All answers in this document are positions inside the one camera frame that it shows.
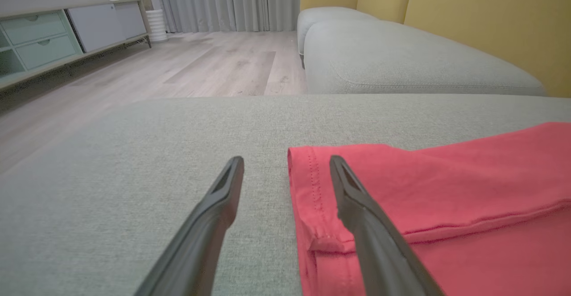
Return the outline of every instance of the gray seat cushion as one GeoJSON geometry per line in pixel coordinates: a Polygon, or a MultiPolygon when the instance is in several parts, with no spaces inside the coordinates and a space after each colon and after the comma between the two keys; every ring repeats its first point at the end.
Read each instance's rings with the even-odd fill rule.
{"type": "Polygon", "coordinates": [[[375,20],[378,19],[369,14],[359,12],[358,10],[341,8],[341,7],[323,7],[304,9],[298,16],[298,50],[303,55],[303,43],[306,38],[307,31],[313,24],[327,20],[375,20]]]}
{"type": "Polygon", "coordinates": [[[571,99],[305,95],[136,103],[0,177],[0,294],[130,296],[226,161],[245,160],[213,295],[301,295],[287,148],[415,150],[571,121],[571,99]]]}
{"type": "Polygon", "coordinates": [[[388,21],[323,21],[306,36],[310,93],[545,95],[540,81],[497,57],[388,21]]]}

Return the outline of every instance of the wooden floor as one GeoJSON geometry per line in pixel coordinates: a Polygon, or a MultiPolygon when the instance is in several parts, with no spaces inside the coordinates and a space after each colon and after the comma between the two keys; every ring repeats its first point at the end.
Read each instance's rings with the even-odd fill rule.
{"type": "Polygon", "coordinates": [[[145,99],[306,92],[296,32],[214,32],[137,44],[0,93],[0,175],[145,99]]]}

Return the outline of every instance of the gray curtain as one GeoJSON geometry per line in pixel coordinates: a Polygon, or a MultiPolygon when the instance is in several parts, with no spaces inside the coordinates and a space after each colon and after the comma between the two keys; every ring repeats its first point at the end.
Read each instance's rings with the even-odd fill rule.
{"type": "Polygon", "coordinates": [[[299,0],[161,0],[169,32],[295,30],[299,0]]]}

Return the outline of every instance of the white cabinet door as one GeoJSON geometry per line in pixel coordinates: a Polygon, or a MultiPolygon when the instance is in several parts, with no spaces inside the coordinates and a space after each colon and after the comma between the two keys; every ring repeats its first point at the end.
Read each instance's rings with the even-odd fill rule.
{"type": "Polygon", "coordinates": [[[137,2],[115,4],[117,18],[123,28],[125,38],[132,38],[137,35],[145,34],[147,28],[143,23],[141,10],[137,2]]]}
{"type": "Polygon", "coordinates": [[[114,4],[84,6],[67,11],[86,53],[126,39],[114,4]]]}

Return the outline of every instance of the red cloth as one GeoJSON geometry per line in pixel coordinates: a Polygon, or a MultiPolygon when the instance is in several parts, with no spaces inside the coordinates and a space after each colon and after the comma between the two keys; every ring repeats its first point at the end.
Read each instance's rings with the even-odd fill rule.
{"type": "Polygon", "coordinates": [[[571,123],[414,152],[290,148],[305,296],[365,295],[353,236],[337,218],[334,154],[448,296],[571,295],[571,123]]]}

